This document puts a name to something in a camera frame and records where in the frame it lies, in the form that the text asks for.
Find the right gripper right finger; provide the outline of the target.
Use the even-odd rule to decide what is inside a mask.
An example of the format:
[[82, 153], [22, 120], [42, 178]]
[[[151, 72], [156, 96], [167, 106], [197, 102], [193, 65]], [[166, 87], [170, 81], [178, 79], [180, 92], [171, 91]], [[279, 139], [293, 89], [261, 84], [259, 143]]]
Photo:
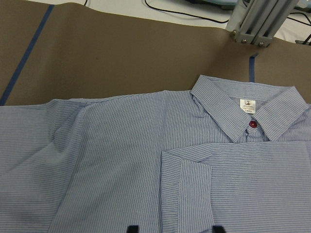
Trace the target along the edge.
[[212, 226], [212, 233], [226, 233], [226, 230], [221, 225], [213, 225]]

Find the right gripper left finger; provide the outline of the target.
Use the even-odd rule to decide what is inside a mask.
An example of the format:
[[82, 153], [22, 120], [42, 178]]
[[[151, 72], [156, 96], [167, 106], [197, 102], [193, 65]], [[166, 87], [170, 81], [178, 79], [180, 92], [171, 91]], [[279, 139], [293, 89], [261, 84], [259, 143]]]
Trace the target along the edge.
[[127, 233], [138, 233], [138, 225], [130, 225], [127, 227]]

